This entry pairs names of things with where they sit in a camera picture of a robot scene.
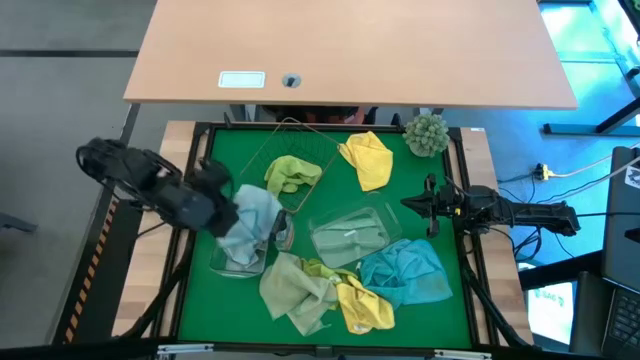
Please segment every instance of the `wooden desk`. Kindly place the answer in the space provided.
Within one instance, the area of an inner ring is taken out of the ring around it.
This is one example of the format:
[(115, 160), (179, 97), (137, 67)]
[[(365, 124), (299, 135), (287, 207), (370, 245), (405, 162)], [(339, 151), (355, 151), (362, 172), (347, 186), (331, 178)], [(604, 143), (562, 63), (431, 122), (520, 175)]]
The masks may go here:
[[(160, 149), (162, 156), (182, 169), (187, 163), (194, 126), (194, 122), (169, 122)], [(461, 130), (470, 181), (473, 184), (495, 187), (496, 178), (486, 134), (478, 129), (474, 129), (475, 131), (467, 128)], [(455, 148), (450, 147), (449, 150), (454, 151), (450, 157), (455, 159)], [(457, 168), (457, 163), (454, 164), (452, 161), (452, 168)], [(454, 172), (453, 175), (454, 179), (459, 182), (460, 174)], [(158, 222), (159, 219), (156, 215), (145, 213), (140, 229), (147, 229)], [(113, 335), (119, 335), (128, 330), (156, 295), (162, 267), (167, 256), (170, 233), (170, 227), (164, 226), (138, 240), (131, 259)], [(532, 343), (533, 339), (520, 290), (511, 243), (502, 234), (492, 232), (482, 236), (482, 247), (492, 298), (520, 336)], [(470, 258), (470, 261), (474, 266), (473, 258)], [(482, 306), (477, 300), (474, 302), (474, 306), (480, 341), (488, 343)], [(168, 334), (173, 313), (173, 297), (168, 301), (165, 309), (161, 334)]]
[[(221, 88), (221, 71), (264, 88)], [(124, 98), (577, 107), (534, 0), (158, 0)]]

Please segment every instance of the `sticker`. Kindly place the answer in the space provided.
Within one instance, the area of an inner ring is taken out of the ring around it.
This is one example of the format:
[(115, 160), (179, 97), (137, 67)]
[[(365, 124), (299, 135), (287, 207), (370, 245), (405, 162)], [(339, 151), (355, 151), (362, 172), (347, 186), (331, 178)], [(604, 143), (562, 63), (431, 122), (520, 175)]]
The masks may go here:
[(218, 87), (262, 89), (266, 77), (264, 71), (221, 71)]
[(624, 183), (633, 186), (636, 189), (640, 189), (640, 169), (629, 166), (627, 168), (627, 173), (624, 176)]

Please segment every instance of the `yellow and green cloth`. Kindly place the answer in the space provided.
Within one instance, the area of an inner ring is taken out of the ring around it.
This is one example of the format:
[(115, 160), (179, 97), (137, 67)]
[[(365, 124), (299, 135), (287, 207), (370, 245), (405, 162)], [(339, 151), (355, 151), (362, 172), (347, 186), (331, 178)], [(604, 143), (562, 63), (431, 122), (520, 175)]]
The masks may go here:
[(391, 329), (395, 326), (393, 307), (385, 299), (365, 289), (358, 276), (344, 269), (330, 269), (320, 260), (302, 260), (302, 271), (312, 277), (329, 279), (336, 286), (347, 330), (366, 334), (371, 329)]

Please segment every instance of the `blue towel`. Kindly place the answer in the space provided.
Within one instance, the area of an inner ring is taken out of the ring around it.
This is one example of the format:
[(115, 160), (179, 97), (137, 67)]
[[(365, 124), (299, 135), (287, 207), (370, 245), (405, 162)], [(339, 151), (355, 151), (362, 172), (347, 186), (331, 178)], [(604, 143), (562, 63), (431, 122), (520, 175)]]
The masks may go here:
[(238, 221), (218, 244), (229, 258), (246, 267), (258, 261), (256, 249), (269, 239), (282, 205), (268, 191), (242, 185), (233, 202), (238, 205)]
[(365, 288), (387, 299), (394, 309), (451, 297), (438, 255), (426, 240), (397, 241), (361, 262)]

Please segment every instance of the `white cable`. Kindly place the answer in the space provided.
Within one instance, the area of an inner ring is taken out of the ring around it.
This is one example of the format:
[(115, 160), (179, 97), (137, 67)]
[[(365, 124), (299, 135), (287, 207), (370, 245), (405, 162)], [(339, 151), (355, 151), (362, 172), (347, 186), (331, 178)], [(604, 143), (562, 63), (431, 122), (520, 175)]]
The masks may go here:
[[(637, 146), (639, 146), (639, 145), (640, 145), (640, 142), (637, 142), (637, 143), (635, 143), (635, 144), (633, 144), (633, 145), (629, 146), (629, 148), (630, 148), (630, 149), (633, 149), (634, 147), (637, 147)], [(594, 166), (596, 166), (596, 165), (600, 164), (601, 162), (603, 162), (603, 161), (605, 161), (605, 160), (609, 159), (611, 156), (613, 156), (613, 152), (611, 153), (611, 155), (605, 156), (605, 157), (603, 157), (602, 159), (600, 159), (600, 160), (598, 160), (598, 161), (596, 161), (596, 162), (594, 162), (594, 163), (591, 163), (591, 164), (589, 164), (589, 165), (587, 165), (587, 166), (585, 166), (585, 167), (583, 167), (583, 168), (580, 168), (580, 169), (578, 169), (578, 170), (572, 171), (572, 172), (570, 172), (570, 173), (568, 173), (568, 174), (554, 174), (554, 173), (551, 173), (551, 174), (549, 174), (549, 177), (566, 178), (566, 177), (569, 177), (569, 176), (573, 176), (573, 175), (575, 175), (575, 174), (579, 174), (579, 173), (581, 173), (581, 172), (583, 172), (583, 171), (585, 171), (585, 170), (591, 169), (592, 167), (594, 167)]]
[(623, 165), (623, 166), (622, 166), (621, 168), (619, 168), (618, 170), (616, 170), (616, 171), (612, 172), (611, 174), (609, 174), (609, 175), (607, 175), (607, 176), (603, 177), (602, 179), (598, 180), (597, 182), (595, 182), (595, 183), (593, 183), (593, 184), (591, 184), (591, 185), (589, 185), (589, 186), (587, 186), (587, 187), (584, 187), (584, 188), (582, 188), (582, 189), (579, 189), (579, 190), (577, 190), (577, 191), (576, 191), (576, 192), (574, 192), (574, 193), (571, 193), (571, 194), (568, 194), (568, 195), (561, 196), (561, 197), (559, 197), (559, 198), (557, 198), (557, 199), (555, 199), (555, 200), (553, 200), (553, 201), (554, 201), (554, 202), (558, 202), (558, 201), (561, 201), (561, 200), (564, 200), (564, 199), (570, 198), (570, 197), (572, 197), (572, 196), (574, 196), (574, 195), (578, 195), (578, 194), (580, 194), (581, 192), (583, 192), (583, 191), (585, 191), (585, 190), (591, 189), (592, 187), (594, 187), (594, 186), (596, 186), (596, 185), (600, 184), (601, 182), (603, 182), (603, 181), (607, 181), (607, 180), (611, 179), (612, 177), (614, 177), (614, 176), (618, 175), (619, 173), (623, 172), (626, 168), (628, 168), (629, 166), (631, 166), (631, 165), (633, 165), (633, 164), (637, 163), (638, 161), (640, 161), (640, 156), (638, 156), (637, 158), (635, 158), (635, 159), (633, 159), (633, 160), (629, 161), (628, 163), (626, 163), (625, 165)]

